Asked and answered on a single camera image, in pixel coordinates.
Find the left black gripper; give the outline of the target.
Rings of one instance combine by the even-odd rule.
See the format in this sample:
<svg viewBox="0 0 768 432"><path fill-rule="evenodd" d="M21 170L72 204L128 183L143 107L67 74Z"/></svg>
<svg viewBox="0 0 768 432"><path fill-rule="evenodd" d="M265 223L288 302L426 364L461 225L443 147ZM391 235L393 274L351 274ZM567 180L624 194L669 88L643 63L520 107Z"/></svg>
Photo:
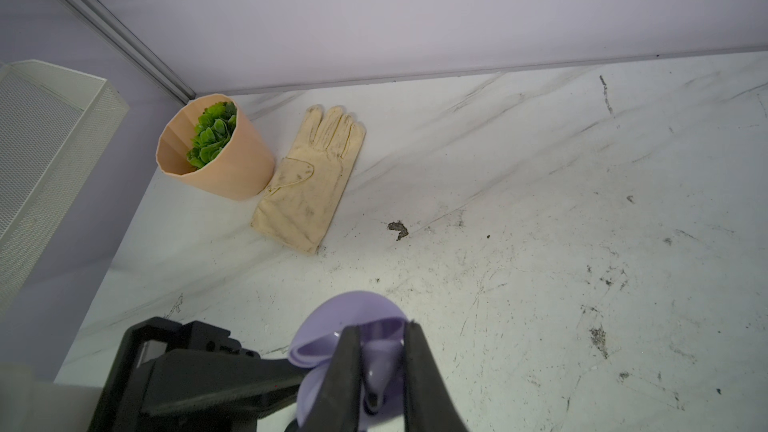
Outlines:
<svg viewBox="0 0 768 432"><path fill-rule="evenodd" d="M154 317L124 334L90 431L230 431L297 400L308 371L264 360L231 332Z"/></svg>

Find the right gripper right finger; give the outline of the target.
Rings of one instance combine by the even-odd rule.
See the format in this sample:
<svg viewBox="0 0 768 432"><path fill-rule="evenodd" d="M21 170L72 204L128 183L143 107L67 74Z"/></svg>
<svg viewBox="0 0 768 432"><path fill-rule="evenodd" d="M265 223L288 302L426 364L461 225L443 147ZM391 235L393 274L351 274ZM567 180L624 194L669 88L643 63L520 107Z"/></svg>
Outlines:
<svg viewBox="0 0 768 432"><path fill-rule="evenodd" d="M404 423L406 432L467 432L456 411L422 327L404 332Z"/></svg>

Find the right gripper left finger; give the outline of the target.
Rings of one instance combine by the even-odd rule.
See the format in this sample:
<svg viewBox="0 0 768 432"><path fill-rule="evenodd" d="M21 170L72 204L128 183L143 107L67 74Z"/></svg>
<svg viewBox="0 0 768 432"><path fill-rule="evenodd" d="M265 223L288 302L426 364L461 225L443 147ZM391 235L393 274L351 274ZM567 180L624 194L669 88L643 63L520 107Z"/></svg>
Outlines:
<svg viewBox="0 0 768 432"><path fill-rule="evenodd" d="M362 352L357 326L343 329L315 402L300 431L358 430Z"/></svg>

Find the purple earbud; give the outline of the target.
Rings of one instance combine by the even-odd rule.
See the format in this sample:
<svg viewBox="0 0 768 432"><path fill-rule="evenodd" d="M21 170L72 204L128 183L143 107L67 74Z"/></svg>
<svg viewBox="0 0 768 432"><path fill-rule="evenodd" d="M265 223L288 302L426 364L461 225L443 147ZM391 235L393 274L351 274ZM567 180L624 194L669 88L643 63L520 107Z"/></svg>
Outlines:
<svg viewBox="0 0 768 432"><path fill-rule="evenodd" d="M377 340L363 346L363 409L370 417L392 415L403 405L403 346Z"/></svg>

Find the beige work glove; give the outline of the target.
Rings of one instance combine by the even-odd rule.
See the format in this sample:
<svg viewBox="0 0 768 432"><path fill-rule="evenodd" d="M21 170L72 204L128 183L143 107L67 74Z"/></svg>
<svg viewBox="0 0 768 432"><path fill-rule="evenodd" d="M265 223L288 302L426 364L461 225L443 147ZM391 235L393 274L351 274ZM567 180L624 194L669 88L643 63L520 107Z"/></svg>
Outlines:
<svg viewBox="0 0 768 432"><path fill-rule="evenodd" d="M307 109L259 201L251 227L313 254L327 234L361 151L364 126L341 106Z"/></svg>

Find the peach pot with succulent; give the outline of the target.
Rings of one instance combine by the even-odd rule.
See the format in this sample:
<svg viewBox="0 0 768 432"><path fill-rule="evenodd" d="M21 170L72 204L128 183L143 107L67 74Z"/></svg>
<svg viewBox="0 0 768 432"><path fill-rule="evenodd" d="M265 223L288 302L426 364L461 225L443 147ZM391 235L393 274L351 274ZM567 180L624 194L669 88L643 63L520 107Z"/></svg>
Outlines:
<svg viewBox="0 0 768 432"><path fill-rule="evenodd" d="M256 196L275 168L255 126L222 94L185 105L163 130L155 158L166 175L233 200Z"/></svg>

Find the white mesh two-tier shelf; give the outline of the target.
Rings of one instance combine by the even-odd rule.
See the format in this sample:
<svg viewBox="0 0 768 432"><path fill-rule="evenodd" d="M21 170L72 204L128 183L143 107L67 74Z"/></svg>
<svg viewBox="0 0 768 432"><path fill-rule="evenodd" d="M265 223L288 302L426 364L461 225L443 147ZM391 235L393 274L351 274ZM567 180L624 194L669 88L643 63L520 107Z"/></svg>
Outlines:
<svg viewBox="0 0 768 432"><path fill-rule="evenodd" d="M40 60L1 67L1 308L28 279L129 110L105 78Z"/></svg>

